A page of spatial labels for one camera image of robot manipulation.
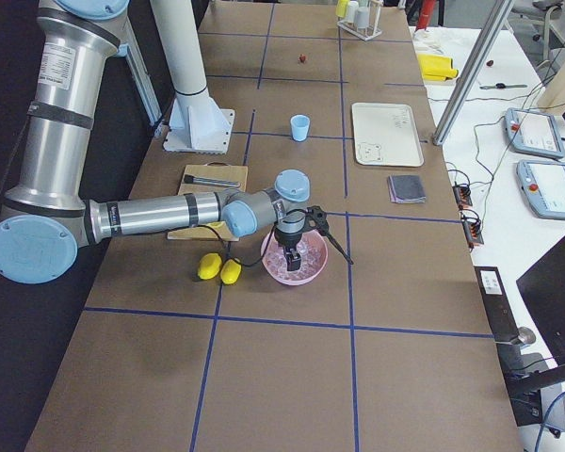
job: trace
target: folded cloth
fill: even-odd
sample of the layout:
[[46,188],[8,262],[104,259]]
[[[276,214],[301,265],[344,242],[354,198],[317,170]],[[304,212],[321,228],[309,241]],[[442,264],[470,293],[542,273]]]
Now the folded cloth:
[[443,55],[416,54],[425,80],[444,81],[456,78],[459,70],[452,67],[452,58]]

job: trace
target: blue cup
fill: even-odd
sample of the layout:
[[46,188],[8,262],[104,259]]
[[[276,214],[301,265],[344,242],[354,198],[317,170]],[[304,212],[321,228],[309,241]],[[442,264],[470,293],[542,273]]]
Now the blue cup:
[[303,141],[308,137],[310,118],[305,115],[295,115],[291,118],[291,135],[295,141]]

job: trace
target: blue cable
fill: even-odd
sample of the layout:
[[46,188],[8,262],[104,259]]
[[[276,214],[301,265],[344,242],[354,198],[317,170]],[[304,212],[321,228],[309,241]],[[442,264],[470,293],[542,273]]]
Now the blue cable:
[[555,400],[550,404],[548,410],[544,414],[544,418],[542,419],[542,423],[540,424],[540,430],[538,430],[538,438],[536,439],[536,446],[534,447],[534,452],[539,452],[540,450],[540,442],[542,439],[542,433],[544,432],[544,428],[546,427],[546,422],[548,421],[548,417],[550,416],[551,411],[557,404],[557,402],[565,396],[565,391],[555,397]]

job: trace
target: tablet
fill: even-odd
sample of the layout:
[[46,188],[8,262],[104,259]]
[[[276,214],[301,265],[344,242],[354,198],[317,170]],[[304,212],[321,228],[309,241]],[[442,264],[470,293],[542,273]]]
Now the tablet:
[[508,138],[518,153],[563,158],[565,148],[552,115],[509,108],[505,115]]
[[538,217],[565,219],[565,163],[521,160],[517,177]]

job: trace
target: black electronic device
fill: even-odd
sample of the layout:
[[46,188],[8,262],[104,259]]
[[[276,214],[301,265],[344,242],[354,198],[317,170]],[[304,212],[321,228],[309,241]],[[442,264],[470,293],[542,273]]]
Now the black electronic device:
[[565,236],[519,278],[517,286],[557,364],[565,364]]

